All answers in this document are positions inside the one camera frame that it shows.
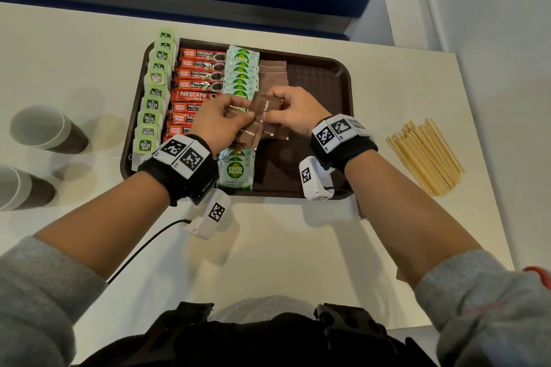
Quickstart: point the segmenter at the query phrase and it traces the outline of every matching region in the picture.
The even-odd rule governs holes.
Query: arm
[[[254,117],[225,118],[230,104],[250,106],[223,95],[196,114],[192,133],[213,154]],[[167,206],[162,184],[138,172],[0,256],[0,364],[69,365],[72,326]]]
[[[268,122],[309,135],[330,116],[300,87],[274,87],[270,94],[285,99],[287,108],[268,112]],[[441,331],[442,365],[543,365],[551,359],[548,273],[507,271],[373,150],[351,159],[344,173],[419,305]]]

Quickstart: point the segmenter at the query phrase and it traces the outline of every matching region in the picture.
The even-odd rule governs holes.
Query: gray sleeve
[[[27,237],[0,256],[0,365],[67,366],[74,323],[105,281],[59,250]]]
[[[441,332],[442,366],[551,360],[551,291],[536,272],[511,272],[489,252],[470,251],[433,268],[415,294]]]

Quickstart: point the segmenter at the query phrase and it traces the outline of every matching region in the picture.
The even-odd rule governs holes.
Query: wristband
[[[171,206],[188,197],[199,204],[218,180],[218,165],[197,135],[176,134],[164,142],[138,171],[146,171],[169,193]]]
[[[344,173],[346,164],[377,145],[363,125],[351,116],[338,114],[322,120],[312,130],[310,148],[325,170],[331,167]]]

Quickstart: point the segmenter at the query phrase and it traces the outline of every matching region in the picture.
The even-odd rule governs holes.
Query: person's left hand
[[[224,109],[228,106],[248,109],[251,101],[231,94],[222,94],[216,99],[208,100],[197,111],[191,127],[190,134],[203,138],[213,155],[228,148],[238,130],[255,118],[254,112],[239,114],[231,119],[225,118]]]

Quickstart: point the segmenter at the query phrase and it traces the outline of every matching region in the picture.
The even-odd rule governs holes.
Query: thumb
[[[237,132],[239,129],[250,124],[254,118],[255,118],[254,112],[247,112],[247,113],[240,113],[238,114],[238,116],[236,116],[231,120],[233,121],[235,125],[235,131]]]
[[[287,122],[287,118],[289,116],[289,110],[270,110],[269,112],[266,112],[264,115],[265,122],[268,122],[270,124],[283,124],[285,125]]]

